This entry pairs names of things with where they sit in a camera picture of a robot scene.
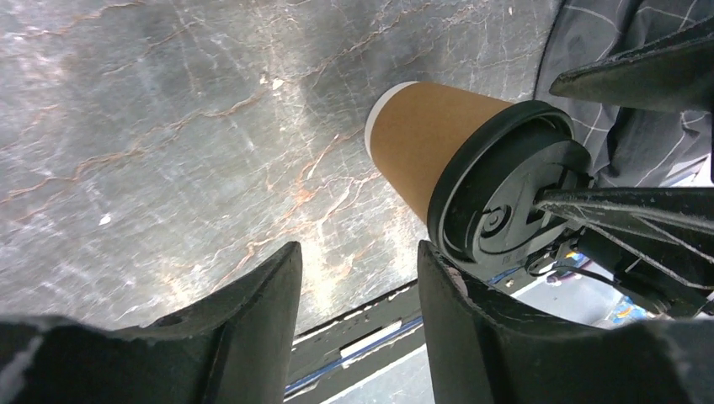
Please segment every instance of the brown paper cup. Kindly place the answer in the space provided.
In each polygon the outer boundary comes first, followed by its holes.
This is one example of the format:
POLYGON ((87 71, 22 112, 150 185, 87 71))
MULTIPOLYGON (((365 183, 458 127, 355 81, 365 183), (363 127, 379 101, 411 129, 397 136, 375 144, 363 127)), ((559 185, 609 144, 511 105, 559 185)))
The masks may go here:
POLYGON ((403 82, 370 111, 367 152, 407 205, 427 222, 446 164, 473 133, 511 103, 432 82, 403 82))

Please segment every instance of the cable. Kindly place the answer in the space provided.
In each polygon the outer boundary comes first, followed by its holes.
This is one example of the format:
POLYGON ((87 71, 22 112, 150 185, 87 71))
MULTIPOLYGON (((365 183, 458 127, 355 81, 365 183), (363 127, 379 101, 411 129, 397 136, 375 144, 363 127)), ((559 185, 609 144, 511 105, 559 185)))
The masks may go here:
POLYGON ((586 270, 583 270, 582 268, 574 267, 572 265, 560 265, 557 267, 553 267, 552 269, 558 270, 560 268, 566 268, 568 271, 573 272, 575 274, 581 274, 583 276, 587 276, 588 278, 598 280, 604 284, 608 284, 608 285, 612 286, 613 288, 617 287, 617 284, 615 282, 607 279, 606 277, 604 277, 601 274, 596 274, 595 272, 586 271, 586 270))
MULTIPOLYGON (((591 263, 592 263, 592 261, 590 261, 585 256, 582 256, 580 259, 575 260, 575 263, 573 264, 573 266, 576 268, 586 269, 590 266, 591 263)), ((558 272, 555 272, 552 275, 548 275, 546 282, 548 284, 559 284, 560 282, 562 282, 564 280, 568 280, 568 279, 571 279, 573 277, 578 277, 578 276, 582 277, 583 275, 576 274, 573 271, 567 271, 565 274, 559 274, 558 272)))
POLYGON ((537 273, 537 272, 532 272, 529 269, 526 269, 525 272, 527 272, 528 275, 532 276, 533 278, 540 278, 541 276, 548 275, 551 271, 543 271, 543 272, 537 273))
POLYGON ((494 276, 493 278, 489 279, 489 280, 487 281, 487 283, 488 283, 488 284, 497 284, 498 282, 504 280, 506 277, 508 277, 508 276, 510 276, 510 275, 512 275, 512 274, 515 274, 516 272, 518 272, 519 269, 520 269, 520 267, 518 267, 518 268, 506 269, 506 270, 503 271, 501 274, 498 274, 498 275, 494 276))

